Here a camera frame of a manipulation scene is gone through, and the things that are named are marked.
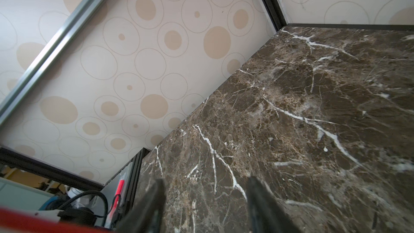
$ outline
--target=black cable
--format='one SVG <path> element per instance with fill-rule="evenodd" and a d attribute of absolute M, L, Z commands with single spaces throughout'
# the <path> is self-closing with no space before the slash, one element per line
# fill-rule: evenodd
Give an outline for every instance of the black cable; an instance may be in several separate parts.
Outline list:
<path fill-rule="evenodd" d="M 115 204 L 115 199 L 116 199 L 116 197 L 117 196 L 119 196 L 119 199 L 121 200 L 121 195 L 120 194 L 115 194 L 115 196 L 113 197 L 113 199 L 112 199 L 112 206 L 111 206 L 111 208 L 109 209 L 109 211 L 108 211 L 108 213 L 107 214 L 105 214 L 105 215 L 103 215 L 103 216 L 100 216 L 100 215 L 95 215 L 95 217 L 97 217 L 97 218 L 103 218 L 103 217 L 106 217 L 106 216 L 108 216 L 110 213 L 111 213 L 111 211 L 112 211 L 112 208 L 113 208 L 113 206 L 114 206 L 114 204 Z"/>
<path fill-rule="evenodd" d="M 105 211 L 104 214 L 108 212 L 108 200 L 106 199 L 103 193 L 101 193 L 100 191 L 96 191 L 96 190 L 89 190 L 89 191 L 81 192 L 80 194 L 76 194 L 74 197 L 67 200 L 64 204 L 60 205 L 58 210 L 65 209 L 66 206 L 70 205 L 74 200 L 79 199 L 80 197 L 85 196 L 85 195 L 96 195 L 100 197 L 103 201 L 103 206 L 104 206 L 104 211 Z M 102 220 L 102 224 L 101 224 L 102 227 L 105 226 L 105 222 L 106 222 L 106 216 Z"/>

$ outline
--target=blue object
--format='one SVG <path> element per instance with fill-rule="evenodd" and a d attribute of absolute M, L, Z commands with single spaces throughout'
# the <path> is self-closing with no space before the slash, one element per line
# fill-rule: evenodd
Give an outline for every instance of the blue object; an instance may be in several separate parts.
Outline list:
<path fill-rule="evenodd" d="M 40 211 L 45 211 L 46 207 L 51 203 L 54 202 L 58 199 L 58 196 L 53 196 L 52 198 L 50 198 L 49 200 L 47 200 L 40 208 Z"/>

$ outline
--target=marble surface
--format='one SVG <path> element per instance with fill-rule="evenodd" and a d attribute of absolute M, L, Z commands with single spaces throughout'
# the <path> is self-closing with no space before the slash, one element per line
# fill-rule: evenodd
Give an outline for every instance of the marble surface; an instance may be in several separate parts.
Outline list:
<path fill-rule="evenodd" d="M 414 230 L 414 34 L 285 27 L 145 157 L 163 232 L 249 232 L 258 177 L 303 232 Z"/>

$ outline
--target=white marble vein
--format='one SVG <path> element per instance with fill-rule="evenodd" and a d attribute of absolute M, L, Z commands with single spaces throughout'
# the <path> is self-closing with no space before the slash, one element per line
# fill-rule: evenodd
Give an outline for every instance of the white marble vein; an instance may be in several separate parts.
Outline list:
<path fill-rule="evenodd" d="M 287 205 L 306 206 L 306 207 L 314 208 L 314 209 L 316 209 L 316 210 L 318 210 L 318 211 L 322 211 L 322 209 L 321 209 L 321 208 L 319 208 L 318 206 L 313 205 L 313 204 L 308 203 L 308 202 L 297 202 L 297 201 L 293 201 L 293 200 L 287 200 L 287 201 L 285 201 L 285 203 L 286 203 Z"/>
<path fill-rule="evenodd" d="M 339 48 L 336 48 L 336 47 L 333 47 L 333 46 L 329 46 L 329 45 L 325 45 L 325 44 L 320 44 L 320 43 L 316 43 L 316 42 L 311 42 L 311 38 L 313 37 L 313 35 L 311 35 L 311 36 L 309 36 L 309 37 L 305 37 L 305 36 L 298 36 L 298 35 L 296 35 L 296 34 L 294 34 L 294 33 L 290 33 L 290 32 L 288 32 L 288 31 L 285 31 L 283 28 L 280 30 L 282 33 L 288 33 L 288 34 L 290 34 L 291 36 L 293 36 L 293 38 L 294 39 L 301 39 L 301 40 L 304 40 L 305 42 L 306 42 L 306 44 L 308 44 L 308 46 L 309 46 L 309 48 L 310 48 L 310 50 L 311 50 L 311 53 L 312 53 L 312 49 L 314 49 L 314 47 L 313 46 L 320 46 L 320 47 L 324 47 L 324 48 L 328 48 L 328 49 L 335 49 L 335 50 L 337 50 L 337 51 L 340 51 L 340 52 L 342 52 L 342 53 L 344 53 L 344 54 L 346 54 L 346 55 L 348 55 L 348 56 L 350 56 L 350 57 L 353 57 L 353 58 L 355 58 L 355 59 L 358 59 L 357 57 L 355 57 L 354 55 L 352 55 L 352 54 L 349 54 L 349 53 L 347 53 L 346 51 L 344 51 L 343 49 L 339 49 Z"/>
<path fill-rule="evenodd" d="M 280 112 L 282 112 L 282 113 L 284 113 L 284 114 L 286 114 L 287 116 L 290 116 L 290 117 L 292 117 L 292 118 L 294 118 L 294 119 L 297 119 L 297 120 L 300 120 L 300 121 L 303 121 L 303 122 L 306 122 L 307 124 L 310 124 L 310 125 L 312 125 L 312 126 L 314 126 L 314 127 L 316 127 L 318 130 L 320 130 L 321 132 L 323 132 L 323 133 L 325 133 L 325 135 L 326 136 L 328 136 L 328 137 L 330 137 L 333 141 L 334 141 L 334 143 L 335 143 L 335 146 L 347 157 L 347 158 L 349 158 L 350 160 L 352 160 L 353 162 L 355 162 L 356 164 L 358 164 L 358 165 L 361 165 L 361 163 L 356 159 L 356 158 L 354 158 L 353 156 L 351 156 L 349 153 L 348 153 L 348 151 L 346 151 L 346 149 L 344 148 L 344 147 L 342 147 L 342 144 L 339 142 L 339 140 L 338 140 L 338 136 L 337 135 L 335 135 L 335 134 L 333 134 L 333 133 L 330 133 L 329 131 L 327 131 L 327 130 L 325 130 L 325 129 L 323 129 L 320 125 L 318 125 L 318 124 L 316 124 L 316 123 L 314 123 L 314 122 L 311 122 L 310 120 L 312 120 L 312 119 L 308 119 L 308 118 L 306 118 L 306 117 L 302 117 L 302 116 L 297 116 L 297 115 L 294 115 L 294 114 L 292 114 L 292 113 L 290 113 L 290 112 L 288 112 L 288 111 L 285 111 L 285 110 L 283 110 L 283 109 L 281 109 L 281 108 L 279 108 L 279 107 L 277 107 L 277 106 L 275 106 L 273 103 L 271 103 L 270 101 L 268 101 L 267 99 L 266 99 L 266 97 L 264 97 L 263 95 L 262 95 L 262 97 L 263 97 L 263 99 L 266 101 L 266 102 L 268 102 L 269 104 L 270 104 L 270 106 L 272 106 L 272 108 L 274 108 L 275 110 L 277 110 L 277 111 L 280 111 Z"/>
<path fill-rule="evenodd" d="M 274 166 L 286 166 L 286 165 L 302 165 L 302 162 L 286 161 L 286 162 L 274 162 Z"/>
<path fill-rule="evenodd" d="M 158 157 L 158 146 L 156 146 L 154 149 L 156 149 L 157 150 L 157 163 L 158 163 L 158 166 L 159 166 L 159 169 L 161 170 L 161 175 L 162 175 L 162 177 L 164 177 L 164 173 L 162 172 L 162 167 L 161 167 L 161 161 L 160 161 L 160 159 L 159 159 L 159 157 Z"/>
<path fill-rule="evenodd" d="M 194 170 L 196 170 L 198 168 L 198 164 L 191 170 L 191 172 L 188 173 L 188 175 L 186 176 L 186 178 L 190 178 L 190 175 L 194 172 Z"/>
<path fill-rule="evenodd" d="M 216 194 L 217 193 L 217 171 L 216 171 L 216 162 L 214 160 L 214 152 L 215 152 L 215 150 L 213 149 L 213 146 L 211 145 L 210 140 L 208 138 L 204 137 L 203 133 L 201 132 L 200 127 L 197 124 L 196 125 L 193 125 L 193 128 L 194 129 L 196 129 L 195 127 L 198 128 L 198 130 L 200 131 L 201 137 L 207 142 L 207 144 L 210 147 L 210 153 L 212 155 L 211 158 L 213 160 L 213 170 L 214 170 L 214 194 Z"/>
<path fill-rule="evenodd" d="M 234 176 L 234 174 L 233 174 L 233 171 L 232 171 L 232 169 L 230 168 L 230 166 L 224 161 L 224 159 L 220 156 L 220 154 L 219 153 L 217 153 L 217 151 L 213 148 L 213 146 L 211 145 L 211 142 L 210 142 L 210 140 L 207 138 L 207 137 L 205 137 L 204 136 L 204 134 L 201 132 L 201 129 L 200 129 L 200 127 L 196 124 L 196 125 L 194 125 L 193 126 L 194 127 L 194 129 L 197 127 L 197 129 L 199 130 L 199 132 L 200 132 L 200 135 L 201 135 L 201 137 L 208 143 L 208 145 L 210 146 L 210 152 L 214 155 L 214 156 L 216 156 L 216 158 L 218 159 L 218 160 L 220 160 L 222 163 L 223 163 L 223 165 L 229 170 L 229 172 L 230 172 L 230 175 L 231 175 L 231 178 L 232 178 L 232 181 L 233 181 L 233 189 L 237 189 L 237 190 L 239 190 L 240 192 L 241 192 L 241 194 L 243 195 L 243 197 L 244 197 L 244 199 L 245 200 L 247 200 L 247 196 L 246 196 L 246 193 L 244 192 L 244 189 L 241 187 L 241 185 L 239 185 L 238 183 L 237 183 L 237 180 L 236 180 L 236 178 L 235 178 L 235 176 Z"/>

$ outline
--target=red object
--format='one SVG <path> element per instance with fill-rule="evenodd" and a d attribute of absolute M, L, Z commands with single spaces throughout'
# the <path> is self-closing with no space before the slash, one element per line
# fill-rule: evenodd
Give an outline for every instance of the red object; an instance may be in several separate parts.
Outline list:
<path fill-rule="evenodd" d="M 65 222 L 53 223 L 47 220 L 23 215 L 15 211 L 0 209 L 0 229 L 34 233 L 102 233 L 103 230 L 81 227 Z"/>
<path fill-rule="evenodd" d="M 124 183 L 125 183 L 124 179 L 119 180 L 118 188 L 116 189 L 115 195 L 121 194 Z M 106 218 L 106 219 L 112 219 L 113 213 L 115 212 L 116 207 L 118 206 L 118 201 L 119 201 L 119 195 L 115 197 L 115 202 L 113 203 L 113 207 L 112 207 L 111 213 L 109 214 L 109 218 Z"/>

